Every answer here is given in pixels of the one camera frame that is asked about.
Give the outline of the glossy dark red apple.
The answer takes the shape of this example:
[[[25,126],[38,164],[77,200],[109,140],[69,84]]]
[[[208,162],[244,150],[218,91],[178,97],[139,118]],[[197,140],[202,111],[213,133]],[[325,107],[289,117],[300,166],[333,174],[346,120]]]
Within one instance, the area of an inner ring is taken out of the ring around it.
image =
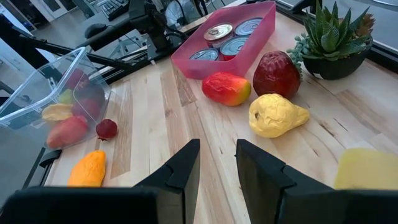
[[[280,50],[265,53],[254,72],[252,84],[258,96],[277,93],[291,99],[300,86],[300,73],[290,57]]]

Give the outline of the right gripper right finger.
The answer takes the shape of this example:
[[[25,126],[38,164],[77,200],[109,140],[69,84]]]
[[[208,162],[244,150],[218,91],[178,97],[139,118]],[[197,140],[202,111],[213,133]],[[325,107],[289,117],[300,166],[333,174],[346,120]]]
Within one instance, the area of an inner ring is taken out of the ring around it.
[[[252,224],[398,224],[398,190],[334,190],[245,139],[236,163]]]

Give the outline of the small dark red fruit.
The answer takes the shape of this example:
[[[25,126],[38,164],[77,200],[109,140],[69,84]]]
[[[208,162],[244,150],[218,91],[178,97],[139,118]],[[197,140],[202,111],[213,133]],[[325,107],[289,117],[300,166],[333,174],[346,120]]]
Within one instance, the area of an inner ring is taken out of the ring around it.
[[[117,124],[111,119],[104,119],[96,125],[97,138],[107,141],[114,138],[118,133]]]

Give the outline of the red pepper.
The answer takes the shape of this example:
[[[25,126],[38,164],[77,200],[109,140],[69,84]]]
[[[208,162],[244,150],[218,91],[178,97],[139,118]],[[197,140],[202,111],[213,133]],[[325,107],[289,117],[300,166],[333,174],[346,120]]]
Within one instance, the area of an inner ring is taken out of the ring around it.
[[[251,95],[251,84],[244,77],[227,72],[216,72],[202,80],[203,94],[226,106],[238,106]]]

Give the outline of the yellow translucent plastic bin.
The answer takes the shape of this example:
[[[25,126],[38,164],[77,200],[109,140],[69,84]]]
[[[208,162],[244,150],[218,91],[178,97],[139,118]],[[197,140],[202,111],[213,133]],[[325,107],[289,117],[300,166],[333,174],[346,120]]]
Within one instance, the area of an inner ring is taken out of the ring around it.
[[[367,148],[345,150],[334,188],[398,190],[398,155]]]

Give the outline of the orange yellow mango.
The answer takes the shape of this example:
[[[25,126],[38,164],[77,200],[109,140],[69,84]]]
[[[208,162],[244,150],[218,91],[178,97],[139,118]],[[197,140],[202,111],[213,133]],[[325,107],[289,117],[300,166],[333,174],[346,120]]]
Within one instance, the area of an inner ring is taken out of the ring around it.
[[[73,167],[68,180],[68,186],[101,187],[105,173],[105,152],[100,150],[92,151]]]

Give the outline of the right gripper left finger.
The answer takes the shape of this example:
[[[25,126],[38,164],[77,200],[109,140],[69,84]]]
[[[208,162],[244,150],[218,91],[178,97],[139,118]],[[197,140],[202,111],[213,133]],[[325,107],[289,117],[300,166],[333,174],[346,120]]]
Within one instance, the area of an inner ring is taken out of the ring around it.
[[[193,224],[200,140],[133,187],[31,187],[11,195],[0,224]]]

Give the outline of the green apple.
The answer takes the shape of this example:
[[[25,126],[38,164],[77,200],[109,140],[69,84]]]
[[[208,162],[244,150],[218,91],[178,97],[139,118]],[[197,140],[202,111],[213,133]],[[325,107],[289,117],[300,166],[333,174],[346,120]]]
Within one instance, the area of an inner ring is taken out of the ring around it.
[[[75,102],[73,97],[73,91],[71,89],[66,89],[57,98],[59,103],[72,105]]]

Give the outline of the clear plastic container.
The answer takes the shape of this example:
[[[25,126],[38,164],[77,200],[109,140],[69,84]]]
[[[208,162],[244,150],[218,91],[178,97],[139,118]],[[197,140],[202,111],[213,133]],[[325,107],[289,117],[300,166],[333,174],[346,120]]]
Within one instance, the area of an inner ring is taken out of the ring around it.
[[[24,83],[0,106],[0,128],[11,131],[19,138],[29,139],[47,149],[52,149],[46,144],[47,136],[53,127],[61,121],[46,121],[42,119],[42,112],[49,105],[59,103],[58,96],[68,89],[65,84],[77,68],[88,75],[90,82],[102,86],[105,92],[105,101],[102,105],[99,104],[101,111],[96,120],[86,119],[88,131],[85,136],[69,146],[95,137],[96,125],[103,120],[111,90],[99,70],[88,58],[87,49],[84,47],[59,57],[29,75]]]

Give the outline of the small red apple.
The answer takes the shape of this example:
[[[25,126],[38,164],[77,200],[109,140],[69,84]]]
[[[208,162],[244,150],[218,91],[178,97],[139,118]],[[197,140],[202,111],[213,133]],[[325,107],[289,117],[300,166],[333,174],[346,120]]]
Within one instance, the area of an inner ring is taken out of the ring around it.
[[[68,89],[74,90],[85,87],[89,82],[88,75],[83,70],[77,68],[72,72],[65,86]]]
[[[100,114],[101,107],[91,99],[82,99],[76,101],[72,106],[72,114],[75,116],[84,116],[86,119],[96,120]]]

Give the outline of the blue-label tuna can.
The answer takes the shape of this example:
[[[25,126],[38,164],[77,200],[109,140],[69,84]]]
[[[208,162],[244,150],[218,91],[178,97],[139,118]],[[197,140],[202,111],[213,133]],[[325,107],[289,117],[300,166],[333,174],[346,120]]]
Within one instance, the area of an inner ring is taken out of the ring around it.
[[[262,21],[262,17],[247,19],[235,27],[235,35],[251,35]]]

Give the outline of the gold-lid tuna can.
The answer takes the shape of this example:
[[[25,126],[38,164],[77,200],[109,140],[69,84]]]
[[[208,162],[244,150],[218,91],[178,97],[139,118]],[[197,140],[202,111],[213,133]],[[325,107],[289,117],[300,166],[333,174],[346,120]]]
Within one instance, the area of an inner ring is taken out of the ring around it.
[[[225,22],[210,27],[203,38],[210,48],[220,49],[229,39],[234,37],[234,27],[231,23]]]

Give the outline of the dark maroon round fruit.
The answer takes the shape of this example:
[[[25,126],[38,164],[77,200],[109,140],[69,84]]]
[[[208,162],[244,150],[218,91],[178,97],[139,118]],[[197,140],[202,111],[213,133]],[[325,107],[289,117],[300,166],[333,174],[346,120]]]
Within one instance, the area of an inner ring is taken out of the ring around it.
[[[102,86],[92,82],[79,83],[73,94],[77,100],[89,99],[101,105],[105,101],[105,92]]]

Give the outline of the red-label tuna can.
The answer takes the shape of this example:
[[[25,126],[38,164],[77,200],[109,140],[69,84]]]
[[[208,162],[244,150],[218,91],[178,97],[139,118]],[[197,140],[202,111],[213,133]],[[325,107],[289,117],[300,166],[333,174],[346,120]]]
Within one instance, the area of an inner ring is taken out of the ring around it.
[[[249,38],[248,35],[239,35],[239,36],[233,37],[232,39],[229,39],[228,41],[226,41],[220,47],[220,54],[223,57],[223,60],[228,61],[228,60],[233,59],[235,56],[237,56],[239,51],[245,45],[248,38]]]

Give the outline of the yellow apple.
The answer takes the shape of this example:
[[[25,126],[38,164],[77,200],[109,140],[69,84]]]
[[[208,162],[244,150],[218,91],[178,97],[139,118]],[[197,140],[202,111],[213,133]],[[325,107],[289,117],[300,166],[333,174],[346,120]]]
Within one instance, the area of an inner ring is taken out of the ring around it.
[[[249,106],[249,125],[259,136],[277,138],[305,124],[310,117],[307,109],[272,93],[259,96]]]

